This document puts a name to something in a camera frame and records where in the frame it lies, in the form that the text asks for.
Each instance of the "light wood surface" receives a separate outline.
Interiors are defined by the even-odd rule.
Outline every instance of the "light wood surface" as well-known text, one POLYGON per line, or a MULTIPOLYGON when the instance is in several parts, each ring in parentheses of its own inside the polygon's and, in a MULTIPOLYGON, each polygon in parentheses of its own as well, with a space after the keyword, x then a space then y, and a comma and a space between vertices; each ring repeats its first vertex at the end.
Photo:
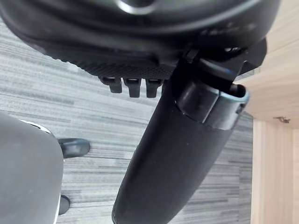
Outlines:
POLYGON ((250 91, 246 111, 260 120, 273 121, 274 117, 291 119, 286 126, 299 127, 299 57, 289 63, 259 75, 242 79, 250 91))
POLYGON ((293 223, 299 222, 299 129, 293 130, 293 223))
POLYGON ((298 24, 299 1, 282 0, 276 20, 267 35, 268 55, 261 66, 261 71, 280 66, 298 57, 298 24))
POLYGON ((293 222, 293 130, 254 120, 251 224, 293 222))

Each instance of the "chair caster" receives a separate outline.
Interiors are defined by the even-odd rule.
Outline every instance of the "chair caster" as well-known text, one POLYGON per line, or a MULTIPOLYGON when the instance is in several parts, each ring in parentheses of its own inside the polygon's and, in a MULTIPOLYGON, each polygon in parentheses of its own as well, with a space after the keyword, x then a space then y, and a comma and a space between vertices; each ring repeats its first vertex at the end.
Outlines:
POLYGON ((64 213, 66 213, 69 210, 70 206, 71 206, 70 199, 65 195, 61 195, 58 215, 63 215, 64 213))
POLYGON ((90 150, 90 142, 85 139, 57 139, 64 158, 81 157, 90 150))

